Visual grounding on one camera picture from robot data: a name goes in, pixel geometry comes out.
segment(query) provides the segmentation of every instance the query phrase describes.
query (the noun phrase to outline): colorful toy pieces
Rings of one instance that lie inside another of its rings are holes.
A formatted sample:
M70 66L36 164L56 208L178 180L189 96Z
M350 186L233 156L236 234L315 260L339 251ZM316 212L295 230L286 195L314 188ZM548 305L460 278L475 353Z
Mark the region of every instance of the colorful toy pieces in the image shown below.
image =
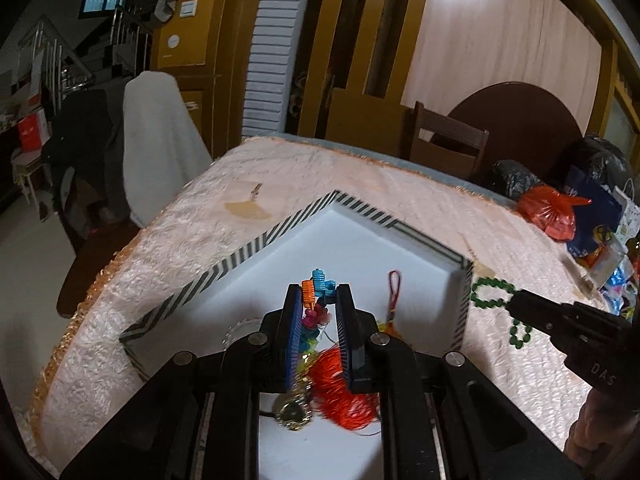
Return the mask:
M331 314L325 305L335 299L335 282L325 281L324 272L316 269L311 278L304 280L301 285L305 313L302 319L299 353L303 354L316 347L320 328L324 328L331 321Z

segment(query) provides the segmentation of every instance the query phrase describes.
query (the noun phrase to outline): round sticker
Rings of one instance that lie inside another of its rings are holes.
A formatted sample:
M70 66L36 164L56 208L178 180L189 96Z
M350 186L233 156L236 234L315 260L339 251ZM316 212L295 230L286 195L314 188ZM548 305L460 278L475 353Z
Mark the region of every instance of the round sticker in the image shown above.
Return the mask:
M169 45L169 48L177 47L178 43L180 43L180 36L177 34L172 35L166 42L166 44Z

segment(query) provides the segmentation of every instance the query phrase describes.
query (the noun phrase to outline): orange fringe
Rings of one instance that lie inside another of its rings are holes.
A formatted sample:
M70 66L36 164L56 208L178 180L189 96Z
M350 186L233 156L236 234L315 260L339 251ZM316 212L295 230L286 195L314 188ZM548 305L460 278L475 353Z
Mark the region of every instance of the orange fringe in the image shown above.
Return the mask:
M89 288L87 292L86 299L78 305L78 310L76 310L76 313L71 318L69 326L66 328L66 331L62 336L62 339L60 340L60 343L53 348L49 363L40 372L38 381L36 383L36 389L33 393L33 397L31 397L29 413L30 426L31 431L33 432L34 440L36 441L38 450L44 456L47 455L47 450L46 446L44 445L44 441L42 440L40 421L42 420L42 412L47 400L47 395L49 395L49 388L51 387L53 379L56 376L58 368L60 367L60 363L65 356L66 350L71 346L71 343L76 336L76 333L78 333L78 330L80 329L84 318L94 306L95 301L102 293L105 285L107 285L107 283L111 281L114 275L116 275L116 273L120 270L122 264L134 251L138 242L140 241L143 231L144 230L141 230L135 236L135 238L130 241L129 245L124 247L119 253L115 254L114 259L109 263L109 265L101 270L100 274L96 276L94 284Z
M354 395L342 377L340 349L329 348L309 368L318 409L345 430L361 430L378 414L378 395Z

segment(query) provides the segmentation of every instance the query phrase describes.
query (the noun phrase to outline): black garbage bag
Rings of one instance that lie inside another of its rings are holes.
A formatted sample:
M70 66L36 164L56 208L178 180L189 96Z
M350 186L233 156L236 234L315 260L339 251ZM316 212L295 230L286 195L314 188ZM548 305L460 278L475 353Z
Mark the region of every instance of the black garbage bag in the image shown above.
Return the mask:
M516 202L529 189L544 184L515 160L498 160L491 166L485 187Z
M569 145L558 158L550 184L557 187L564 183L569 168L575 166L601 186L613 190L615 186L630 194L629 179L634 172L624 153L608 140L588 134Z

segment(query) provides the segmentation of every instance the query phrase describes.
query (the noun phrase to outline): plastic bag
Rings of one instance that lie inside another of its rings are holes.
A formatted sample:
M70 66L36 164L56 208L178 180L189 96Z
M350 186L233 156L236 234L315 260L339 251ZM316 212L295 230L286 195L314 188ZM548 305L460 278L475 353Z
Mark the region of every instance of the plastic bag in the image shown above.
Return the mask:
M551 186L536 186L518 201L518 213L542 229L553 240L574 239L574 205L587 205L588 198L564 195Z
M616 186L611 193L613 198L622 206L622 218L616 231L616 236L623 244L640 232L640 206L635 204L623 191Z
M507 198L518 201L529 189L544 184L515 160L498 160L491 166L486 186Z
M586 135L562 152L552 171L550 183L560 187L571 166L575 166L601 186L613 191L615 186L628 189L628 181L633 183L634 172L624 153L607 139Z
M634 273L631 261L625 256L600 289L609 311L625 319L633 317L638 299Z
M575 166L570 168L563 190L572 196L591 199L590 205L575 212L575 237L566 245L571 256L581 258L582 261L579 263L590 268L606 242L618 229L622 218L622 206L596 181Z

